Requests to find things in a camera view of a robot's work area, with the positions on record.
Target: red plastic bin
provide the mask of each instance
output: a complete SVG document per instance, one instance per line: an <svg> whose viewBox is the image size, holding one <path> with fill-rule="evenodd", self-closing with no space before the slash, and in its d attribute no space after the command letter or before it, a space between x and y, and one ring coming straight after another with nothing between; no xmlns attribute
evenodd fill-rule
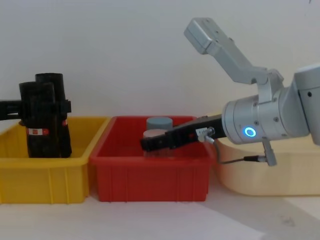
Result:
<svg viewBox="0 0 320 240"><path fill-rule="evenodd" d="M150 116L112 118L90 163L96 168L101 202L202 202L209 188L215 154L196 142L172 150L170 157L144 157L140 139ZM191 116L170 116L174 125Z"/></svg>

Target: black cylinder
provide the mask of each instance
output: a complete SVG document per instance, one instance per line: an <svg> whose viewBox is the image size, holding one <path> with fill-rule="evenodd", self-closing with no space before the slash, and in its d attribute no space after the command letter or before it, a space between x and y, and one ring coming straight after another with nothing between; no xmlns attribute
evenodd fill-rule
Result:
<svg viewBox="0 0 320 240"><path fill-rule="evenodd" d="M56 102L66 100L64 78L61 73L39 73L35 75L35 81L37 83L52 83ZM68 158L72 153L72 147L67 114L58 113L56 120L60 154L62 158Z"/></svg>
<svg viewBox="0 0 320 240"><path fill-rule="evenodd" d="M50 107L55 103L52 83L24 82L19 84L30 158L59 158L57 118Z"/></svg>

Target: blue led ring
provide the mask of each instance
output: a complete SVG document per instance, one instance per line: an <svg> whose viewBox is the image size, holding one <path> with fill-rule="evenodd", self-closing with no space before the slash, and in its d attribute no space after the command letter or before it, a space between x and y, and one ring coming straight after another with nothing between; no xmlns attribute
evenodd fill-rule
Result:
<svg viewBox="0 0 320 240"><path fill-rule="evenodd" d="M244 134L250 138L254 138L257 135L257 132L252 127L246 127L244 129Z"/></svg>

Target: yellow plastic bin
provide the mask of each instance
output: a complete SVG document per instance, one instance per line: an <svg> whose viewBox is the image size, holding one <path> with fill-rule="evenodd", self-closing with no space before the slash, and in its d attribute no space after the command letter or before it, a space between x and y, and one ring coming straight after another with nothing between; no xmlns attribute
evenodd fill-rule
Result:
<svg viewBox="0 0 320 240"><path fill-rule="evenodd" d="M89 155L108 125L107 117L68 117L70 158L29 158L26 129L0 135L1 204L82 203L89 194Z"/></svg>

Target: white wall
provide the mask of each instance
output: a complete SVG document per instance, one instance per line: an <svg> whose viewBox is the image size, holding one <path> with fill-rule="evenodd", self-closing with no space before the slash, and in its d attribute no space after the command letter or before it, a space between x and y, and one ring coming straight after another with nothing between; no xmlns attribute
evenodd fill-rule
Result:
<svg viewBox="0 0 320 240"><path fill-rule="evenodd" d="M73 115L200 116L255 94L194 50L193 17L213 18L286 85L320 62L320 0L1 0L0 99L44 72L64 74Z"/></svg>

